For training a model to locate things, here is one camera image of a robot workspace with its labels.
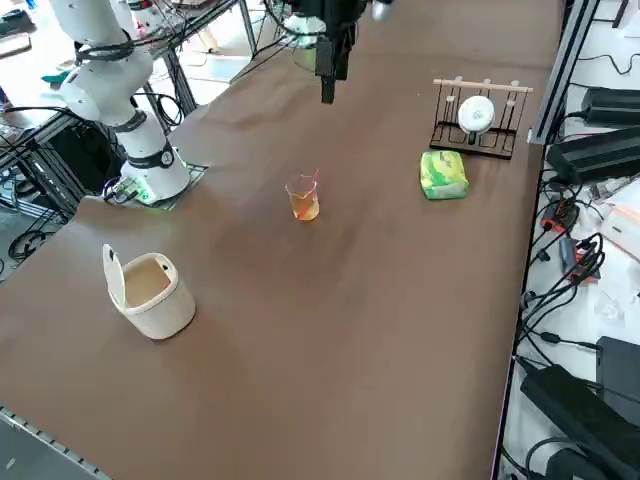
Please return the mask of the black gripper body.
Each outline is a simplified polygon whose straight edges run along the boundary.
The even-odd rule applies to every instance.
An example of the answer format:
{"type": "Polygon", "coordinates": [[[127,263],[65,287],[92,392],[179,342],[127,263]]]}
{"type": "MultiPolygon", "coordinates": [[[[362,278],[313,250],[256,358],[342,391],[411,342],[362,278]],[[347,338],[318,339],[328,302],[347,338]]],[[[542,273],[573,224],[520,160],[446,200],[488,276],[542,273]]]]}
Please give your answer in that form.
{"type": "Polygon", "coordinates": [[[329,31],[354,24],[365,10],[361,0],[298,0],[294,12],[303,17],[316,17],[329,31]]]}

